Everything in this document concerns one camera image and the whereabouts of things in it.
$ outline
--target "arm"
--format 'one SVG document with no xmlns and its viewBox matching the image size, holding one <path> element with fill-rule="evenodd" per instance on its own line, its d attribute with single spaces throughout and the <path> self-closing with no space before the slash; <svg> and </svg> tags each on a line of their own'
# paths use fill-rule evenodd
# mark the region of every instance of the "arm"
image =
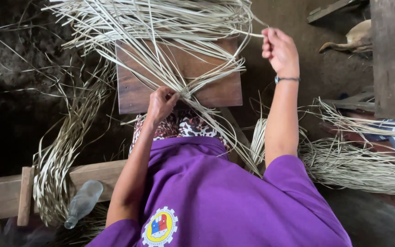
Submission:
<svg viewBox="0 0 395 247">
<path fill-rule="evenodd" d="M 153 136 L 159 123 L 172 112 L 178 98 L 179 94 L 169 87 L 160 87 L 150 95 L 149 109 L 140 135 L 112 192 L 106 227 L 122 219 L 138 219 Z"/>
<path fill-rule="evenodd" d="M 280 78 L 299 78 L 298 52 L 291 37 L 278 29 L 262 31 L 264 58 L 269 59 Z M 276 87 L 265 130 L 266 168 L 277 157 L 297 155 L 298 81 L 282 80 Z"/>
</svg>

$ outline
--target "hand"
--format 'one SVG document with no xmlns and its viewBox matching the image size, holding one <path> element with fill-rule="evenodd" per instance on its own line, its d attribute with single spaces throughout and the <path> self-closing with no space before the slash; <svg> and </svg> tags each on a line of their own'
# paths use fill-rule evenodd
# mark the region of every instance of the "hand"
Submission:
<svg viewBox="0 0 395 247">
<path fill-rule="evenodd" d="M 269 59 L 272 68 L 280 78 L 299 78 L 298 51 L 291 37 L 276 28 L 262 30 L 262 57 Z"/>
<path fill-rule="evenodd" d="M 145 121 L 151 121 L 158 126 L 172 112 L 178 98 L 179 93 L 176 93 L 170 87 L 159 87 L 150 94 L 149 110 L 147 110 Z"/>
</svg>

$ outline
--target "clear glass bottle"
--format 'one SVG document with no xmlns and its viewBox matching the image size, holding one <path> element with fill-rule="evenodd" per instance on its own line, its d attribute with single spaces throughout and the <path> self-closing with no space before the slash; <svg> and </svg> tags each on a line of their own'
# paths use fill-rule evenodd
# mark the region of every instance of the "clear glass bottle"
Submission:
<svg viewBox="0 0 395 247">
<path fill-rule="evenodd" d="M 65 228 L 73 229 L 81 218 L 88 215 L 102 192 L 103 185 L 99 181 L 89 180 L 84 183 L 69 204 Z"/>
</svg>

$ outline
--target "leopard print pants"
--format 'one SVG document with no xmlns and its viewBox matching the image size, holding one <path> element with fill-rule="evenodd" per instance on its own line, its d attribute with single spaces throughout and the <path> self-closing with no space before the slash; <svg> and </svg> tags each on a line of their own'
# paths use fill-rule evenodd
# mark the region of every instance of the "leopard print pants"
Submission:
<svg viewBox="0 0 395 247">
<path fill-rule="evenodd" d="M 135 122 L 135 131 L 133 132 L 132 144 L 130 145 L 129 154 L 140 136 L 141 128 L 143 127 L 144 118 L 142 115 L 136 116 L 138 119 Z M 206 121 L 201 119 L 194 111 L 179 111 L 171 113 L 164 119 L 155 131 L 153 140 L 162 140 L 172 137 L 186 137 L 186 136 L 209 136 L 219 139 L 225 146 L 227 151 L 231 151 L 228 142 Z"/>
</svg>

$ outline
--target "shirt logo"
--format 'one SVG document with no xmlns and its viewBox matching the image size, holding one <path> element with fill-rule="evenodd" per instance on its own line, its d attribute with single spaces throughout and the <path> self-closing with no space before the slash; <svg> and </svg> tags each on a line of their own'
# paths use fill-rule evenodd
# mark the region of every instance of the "shirt logo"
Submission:
<svg viewBox="0 0 395 247">
<path fill-rule="evenodd" d="M 156 211 L 149 223 L 144 226 L 145 230 L 141 236 L 143 245 L 163 247 L 165 243 L 173 240 L 173 233 L 178 230 L 178 217 L 174 213 L 173 209 L 169 210 L 167 207 Z"/>
</svg>

